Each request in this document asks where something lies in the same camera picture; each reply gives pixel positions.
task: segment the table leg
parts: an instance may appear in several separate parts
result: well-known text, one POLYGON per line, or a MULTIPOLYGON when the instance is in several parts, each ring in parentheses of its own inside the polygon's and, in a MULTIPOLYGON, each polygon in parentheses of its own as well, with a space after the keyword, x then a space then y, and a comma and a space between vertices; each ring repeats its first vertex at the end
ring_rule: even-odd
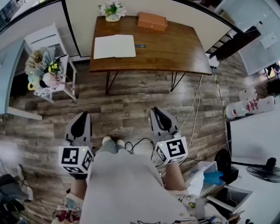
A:
POLYGON ((109 79, 110 79, 110 72, 107 72, 107 79, 106 79, 106 92, 105 92, 105 94, 106 94, 106 95, 109 93, 109 89, 111 88, 111 86, 112 86, 112 84, 113 84, 113 82, 114 82, 114 80, 115 80, 115 78, 116 78, 116 76, 117 76, 117 74, 118 74, 118 73, 119 73, 119 72, 117 71, 117 73, 115 74, 115 77, 114 77, 113 81, 111 82, 111 84, 110 84, 110 86, 109 86, 109 88, 108 88, 108 85, 109 85, 109 79))
POLYGON ((23 110, 18 110, 16 108, 12 108, 12 107, 8 107, 7 110, 8 114, 12 114, 12 115, 17 115, 20 117, 26 117, 26 118, 30 118, 30 119, 35 119, 35 120, 43 120, 43 117, 37 114, 32 114, 23 110))
POLYGON ((177 77, 177 72, 176 72, 174 81, 173 81, 173 72, 172 72, 172 83, 171 83, 171 90, 170 90, 170 92, 172 92, 176 88, 176 86, 179 84, 179 82, 181 81, 181 79, 184 77, 185 74, 186 74, 186 72, 182 75, 182 77, 179 79, 179 81, 175 85, 175 81, 176 81, 176 77, 177 77))

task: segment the shoe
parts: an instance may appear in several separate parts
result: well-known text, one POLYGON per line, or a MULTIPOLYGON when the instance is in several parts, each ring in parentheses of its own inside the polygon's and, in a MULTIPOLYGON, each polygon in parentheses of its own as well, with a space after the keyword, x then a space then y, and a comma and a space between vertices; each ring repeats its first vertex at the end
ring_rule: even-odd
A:
POLYGON ((109 136, 105 136, 102 140, 102 145, 105 144, 106 141, 111 140, 111 138, 109 136))
POLYGON ((33 197, 33 190, 30 186, 28 186, 27 181, 23 181, 23 184, 21 186, 21 190, 22 192, 28 196, 28 200, 33 201, 34 197, 33 197))
POLYGON ((25 177, 22 174, 22 166, 21 165, 17 165, 17 175, 18 175, 18 177, 21 181, 25 180, 25 177))
POLYGON ((123 148, 125 146, 124 141, 121 139, 117 140, 116 144, 122 146, 123 148))

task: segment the white chair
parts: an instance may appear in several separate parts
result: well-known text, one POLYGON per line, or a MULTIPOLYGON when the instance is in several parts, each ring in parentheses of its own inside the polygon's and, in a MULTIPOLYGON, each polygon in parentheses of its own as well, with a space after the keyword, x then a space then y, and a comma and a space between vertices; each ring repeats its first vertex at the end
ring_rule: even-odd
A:
MULTIPOLYGON (((31 33, 31 34, 27 35, 24 39, 32 51, 37 50, 40 47, 51 47, 51 46, 55 46, 58 44, 60 45, 64 55, 67 55, 60 59, 61 63, 63 64, 63 67, 64 67, 65 76, 63 77, 61 84, 58 86, 58 88, 56 88, 56 90, 54 92, 64 91, 72 99, 76 100, 75 81, 76 81, 77 70, 76 70, 75 66, 73 65, 73 62, 69 58, 69 55, 67 54, 64 44, 57 31, 56 24, 53 23, 51 26, 45 27, 41 30, 31 33), (68 82, 68 83, 66 83, 67 63, 69 63, 71 65, 71 67, 73 68, 73 81, 68 82), (68 87, 67 87, 68 85, 72 86, 72 92, 68 89, 68 87)), ((51 103, 54 102, 52 94, 50 94, 49 97, 47 97, 47 96, 41 96, 41 97, 51 103)))

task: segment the black metal table leg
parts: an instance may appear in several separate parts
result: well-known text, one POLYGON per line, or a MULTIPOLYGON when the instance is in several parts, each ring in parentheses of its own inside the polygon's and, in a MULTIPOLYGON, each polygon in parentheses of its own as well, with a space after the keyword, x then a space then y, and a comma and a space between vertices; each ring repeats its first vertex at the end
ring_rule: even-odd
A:
POLYGON ((173 72, 172 72, 172 83, 171 83, 171 90, 170 90, 170 92, 172 92, 176 88, 176 86, 178 85, 178 83, 181 81, 181 79, 184 77, 185 74, 186 74, 186 72, 182 75, 182 77, 179 79, 179 81, 175 85, 175 81, 176 81, 176 77, 177 77, 177 72, 176 72, 174 81, 173 81, 173 72))
POLYGON ((110 72, 107 72, 107 79, 106 79, 106 92, 105 92, 105 94, 107 95, 108 93, 109 93, 109 90, 110 90, 110 88, 111 88, 111 86, 112 86, 112 84, 113 84, 113 82, 114 82, 114 80, 115 80, 115 78, 116 78, 116 76, 117 76, 117 74, 118 74, 119 72, 117 71, 117 73, 115 74, 115 77, 113 78, 113 81, 111 82, 111 84, 110 84, 110 86, 109 86, 109 88, 108 88, 108 85, 109 85, 109 79, 110 79, 110 72))

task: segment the white flower pot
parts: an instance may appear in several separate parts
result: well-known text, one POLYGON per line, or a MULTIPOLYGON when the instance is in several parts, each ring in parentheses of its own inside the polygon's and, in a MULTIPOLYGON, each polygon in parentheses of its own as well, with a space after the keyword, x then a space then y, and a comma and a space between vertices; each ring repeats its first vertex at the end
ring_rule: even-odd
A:
POLYGON ((115 14, 106 16, 105 18, 106 18, 106 21, 108 21, 108 22, 117 22, 120 20, 120 18, 115 14))

